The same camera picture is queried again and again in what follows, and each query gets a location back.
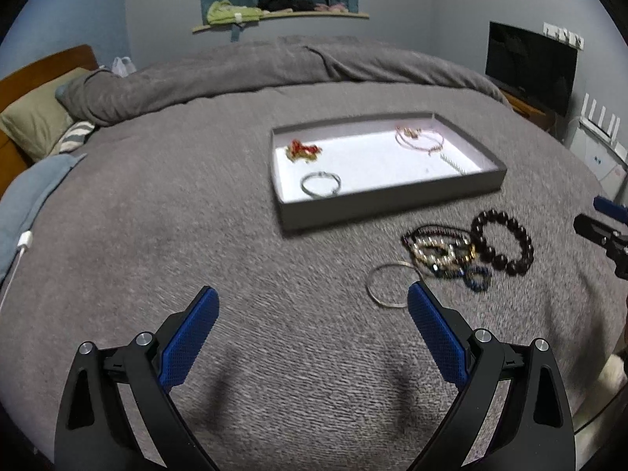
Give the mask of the large silver wire bangle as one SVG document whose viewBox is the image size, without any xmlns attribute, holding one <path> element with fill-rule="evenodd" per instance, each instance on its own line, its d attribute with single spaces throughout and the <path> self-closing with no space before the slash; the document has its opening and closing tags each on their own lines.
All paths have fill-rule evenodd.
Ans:
<svg viewBox="0 0 628 471">
<path fill-rule="evenodd" d="M 388 263 L 383 263 L 378 266 L 372 267 L 368 270 L 368 273 L 365 276 L 364 287 L 368 298 L 371 299 L 376 305 L 382 307 L 383 309 L 406 309 L 408 307 L 408 301 L 403 301 L 401 303 L 389 303 L 384 302 L 379 299 L 372 290 L 372 283 L 374 283 L 374 276 L 376 273 L 383 271 L 384 269 L 390 268 L 405 268 L 410 269 L 414 272 L 416 279 L 423 279 L 423 273 L 413 264 L 408 263 L 407 261 L 389 261 Z"/>
</svg>

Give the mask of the grey shallow jewelry tray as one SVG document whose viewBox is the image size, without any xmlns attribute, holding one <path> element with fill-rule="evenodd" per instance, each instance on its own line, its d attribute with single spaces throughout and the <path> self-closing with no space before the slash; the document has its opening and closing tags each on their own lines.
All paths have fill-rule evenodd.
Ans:
<svg viewBox="0 0 628 471">
<path fill-rule="evenodd" d="M 489 194 L 506 173 L 468 130 L 434 112 L 313 121 L 270 134 L 285 232 Z"/>
</svg>

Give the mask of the white box under router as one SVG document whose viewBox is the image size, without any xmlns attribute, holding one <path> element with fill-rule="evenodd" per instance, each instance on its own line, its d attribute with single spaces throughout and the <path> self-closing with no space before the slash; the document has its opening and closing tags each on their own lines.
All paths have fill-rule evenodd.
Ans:
<svg viewBox="0 0 628 471">
<path fill-rule="evenodd" d="M 608 199 L 626 204 L 627 164 L 603 139 L 579 124 L 571 134 L 568 150 L 595 175 Z"/>
</svg>

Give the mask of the white wifi router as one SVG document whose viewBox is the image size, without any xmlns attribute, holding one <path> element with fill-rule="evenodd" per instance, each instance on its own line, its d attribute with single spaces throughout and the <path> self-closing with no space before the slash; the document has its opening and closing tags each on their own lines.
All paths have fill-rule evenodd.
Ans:
<svg viewBox="0 0 628 471">
<path fill-rule="evenodd" d="M 589 93 L 584 94 L 578 122 L 586 130 L 592 131 L 611 148 L 624 145 L 619 140 L 622 120 Z"/>
</svg>

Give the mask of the wooden tv stand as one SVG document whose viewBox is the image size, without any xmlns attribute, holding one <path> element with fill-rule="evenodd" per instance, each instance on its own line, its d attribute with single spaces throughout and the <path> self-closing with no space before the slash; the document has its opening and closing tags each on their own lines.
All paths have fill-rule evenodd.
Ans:
<svg viewBox="0 0 628 471">
<path fill-rule="evenodd" d="M 503 94 L 509 101 L 516 114 L 530 121 L 544 132 L 552 132 L 557 123 L 557 115 L 554 112 L 529 103 L 516 95 L 511 94 L 508 90 L 501 89 L 500 91 L 501 94 Z"/>
</svg>

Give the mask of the grey bed cover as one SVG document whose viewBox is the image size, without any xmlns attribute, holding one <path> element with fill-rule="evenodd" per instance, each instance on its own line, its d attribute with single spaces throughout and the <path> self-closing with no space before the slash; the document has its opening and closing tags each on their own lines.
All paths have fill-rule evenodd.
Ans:
<svg viewBox="0 0 628 471">
<path fill-rule="evenodd" d="M 496 194 L 312 233 L 281 233 L 269 183 L 277 126 L 434 112 L 507 166 Z M 371 267 L 423 223 L 503 210 L 532 238 L 526 276 L 484 294 L 432 288 L 473 327 L 546 339 L 571 406 L 612 353 L 627 286 L 573 230 L 599 184 L 570 151 L 475 90 L 414 84 L 271 88 L 175 105 L 97 132 L 47 199 L 1 312 L 1 402 L 53 451 L 82 342 L 126 345 L 210 285 L 219 318 L 173 399 L 224 470 L 403 470 L 444 417 L 445 384 L 407 312 L 366 294 Z"/>
</svg>

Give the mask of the black tv screen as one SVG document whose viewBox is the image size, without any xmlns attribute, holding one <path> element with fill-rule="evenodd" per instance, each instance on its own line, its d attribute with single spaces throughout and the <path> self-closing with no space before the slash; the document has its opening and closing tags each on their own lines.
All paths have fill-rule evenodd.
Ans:
<svg viewBox="0 0 628 471">
<path fill-rule="evenodd" d="M 489 23 L 486 75 L 562 117 L 570 106 L 577 60 L 578 50 L 559 40 Z"/>
</svg>

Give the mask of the light blue blanket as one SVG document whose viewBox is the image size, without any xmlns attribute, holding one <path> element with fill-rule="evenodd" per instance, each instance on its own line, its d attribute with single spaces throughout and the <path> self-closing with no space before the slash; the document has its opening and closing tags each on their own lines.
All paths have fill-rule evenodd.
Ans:
<svg viewBox="0 0 628 471">
<path fill-rule="evenodd" d="M 6 189 L 0 205 L 1 281 L 11 268 L 21 235 L 30 230 L 48 197 L 84 157 L 67 153 L 47 157 L 19 174 Z"/>
</svg>

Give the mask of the striped grey white pillow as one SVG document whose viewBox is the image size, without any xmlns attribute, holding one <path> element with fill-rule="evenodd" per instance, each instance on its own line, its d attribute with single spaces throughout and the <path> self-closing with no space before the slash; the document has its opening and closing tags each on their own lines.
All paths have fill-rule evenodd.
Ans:
<svg viewBox="0 0 628 471">
<path fill-rule="evenodd" d="M 98 127 L 89 121 L 77 121 L 65 131 L 48 153 L 49 156 L 70 153 L 82 147 Z"/>
</svg>

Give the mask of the wooden headboard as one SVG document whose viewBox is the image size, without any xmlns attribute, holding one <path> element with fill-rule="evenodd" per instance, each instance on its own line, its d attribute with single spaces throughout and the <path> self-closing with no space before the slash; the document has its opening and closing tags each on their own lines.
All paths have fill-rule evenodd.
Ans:
<svg viewBox="0 0 628 471">
<path fill-rule="evenodd" d="M 57 89 L 98 67 L 93 48 L 80 45 L 44 57 L 1 80 L 1 189 L 54 151 L 72 117 Z"/>
</svg>

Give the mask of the olive green pillow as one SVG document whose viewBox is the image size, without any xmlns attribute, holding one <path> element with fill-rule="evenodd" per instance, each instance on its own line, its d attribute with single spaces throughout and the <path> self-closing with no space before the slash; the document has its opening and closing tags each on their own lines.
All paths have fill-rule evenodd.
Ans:
<svg viewBox="0 0 628 471">
<path fill-rule="evenodd" d="M 87 73 L 84 68 L 75 68 L 29 91 L 1 113 L 1 129 L 34 162 L 46 159 L 69 126 L 81 121 L 58 102 L 57 92 Z"/>
</svg>

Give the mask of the grey folded duvet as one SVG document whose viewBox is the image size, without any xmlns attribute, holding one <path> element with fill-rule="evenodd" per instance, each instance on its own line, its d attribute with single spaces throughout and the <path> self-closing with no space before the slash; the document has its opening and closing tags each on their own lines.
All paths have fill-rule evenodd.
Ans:
<svg viewBox="0 0 628 471">
<path fill-rule="evenodd" d="M 65 83 L 55 97 L 73 119 L 113 126 L 198 98 L 342 82 L 471 89 L 507 101 L 484 75 L 433 55 L 353 36 L 303 35 L 211 48 L 126 77 L 97 69 Z"/>
</svg>

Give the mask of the white plastic bag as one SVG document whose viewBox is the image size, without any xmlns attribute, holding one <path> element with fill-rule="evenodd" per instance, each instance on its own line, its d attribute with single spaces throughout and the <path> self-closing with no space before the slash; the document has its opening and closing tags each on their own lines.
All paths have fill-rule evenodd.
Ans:
<svg viewBox="0 0 628 471">
<path fill-rule="evenodd" d="M 120 78 L 127 78 L 136 71 L 136 67 L 130 57 L 115 57 L 111 65 L 100 65 L 100 68 L 109 70 Z"/>
</svg>

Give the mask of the green cloth on shelf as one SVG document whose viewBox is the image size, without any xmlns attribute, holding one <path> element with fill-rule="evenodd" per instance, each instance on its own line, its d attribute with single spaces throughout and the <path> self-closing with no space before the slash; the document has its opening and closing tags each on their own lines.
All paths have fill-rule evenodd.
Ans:
<svg viewBox="0 0 628 471">
<path fill-rule="evenodd" d="M 229 0 L 214 1 L 206 12 L 206 23 L 210 27 L 226 24 L 245 24 L 260 21 L 264 11 L 255 6 L 234 5 Z"/>
</svg>

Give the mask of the pink cloth on shelf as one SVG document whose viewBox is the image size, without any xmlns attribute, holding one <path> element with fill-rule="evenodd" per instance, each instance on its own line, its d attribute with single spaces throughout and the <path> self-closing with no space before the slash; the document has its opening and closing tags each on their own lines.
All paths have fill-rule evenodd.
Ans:
<svg viewBox="0 0 628 471">
<path fill-rule="evenodd" d="M 325 4 L 325 3 L 316 3 L 314 5 L 314 11 L 320 13 L 348 13 L 349 10 L 344 3 L 335 3 L 335 4 Z"/>
</svg>

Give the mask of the wooden window shelf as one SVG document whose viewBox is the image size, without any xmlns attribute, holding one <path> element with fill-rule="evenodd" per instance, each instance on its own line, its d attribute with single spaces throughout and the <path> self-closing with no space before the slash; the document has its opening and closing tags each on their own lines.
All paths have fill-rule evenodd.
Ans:
<svg viewBox="0 0 628 471">
<path fill-rule="evenodd" d="M 224 24 L 202 24 L 201 26 L 197 26 L 192 28 L 193 34 L 198 34 L 211 30 L 218 30 L 224 27 L 232 27 L 232 26 L 240 26 L 243 24 L 244 26 L 249 26 L 249 24 L 260 24 L 263 21 L 271 21 L 271 20 L 283 20 L 283 19 L 299 19 L 299 18 L 347 18 L 347 19 L 371 19 L 371 15 L 368 13 L 362 12 L 278 12 L 278 13 L 268 13 L 262 15 L 258 20 L 253 21 L 236 21 L 231 20 L 229 22 L 225 22 Z"/>
</svg>

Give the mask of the black cloth on shelf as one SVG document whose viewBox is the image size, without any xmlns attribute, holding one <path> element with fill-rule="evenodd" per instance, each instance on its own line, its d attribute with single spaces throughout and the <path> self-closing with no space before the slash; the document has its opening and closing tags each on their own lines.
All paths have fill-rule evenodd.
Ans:
<svg viewBox="0 0 628 471">
<path fill-rule="evenodd" d="M 270 13 L 313 12 L 316 5 L 311 0 L 257 0 L 257 7 Z"/>
</svg>

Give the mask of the white wall hook rack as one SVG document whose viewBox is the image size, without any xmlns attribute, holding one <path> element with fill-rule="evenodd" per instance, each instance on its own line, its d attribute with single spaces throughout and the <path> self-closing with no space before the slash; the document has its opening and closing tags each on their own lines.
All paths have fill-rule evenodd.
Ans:
<svg viewBox="0 0 628 471">
<path fill-rule="evenodd" d="M 545 22 L 543 24 L 543 34 L 579 51 L 582 51 L 584 48 L 584 38 L 581 35 L 567 30 L 567 28 L 558 27 L 556 24 L 548 24 Z"/>
</svg>

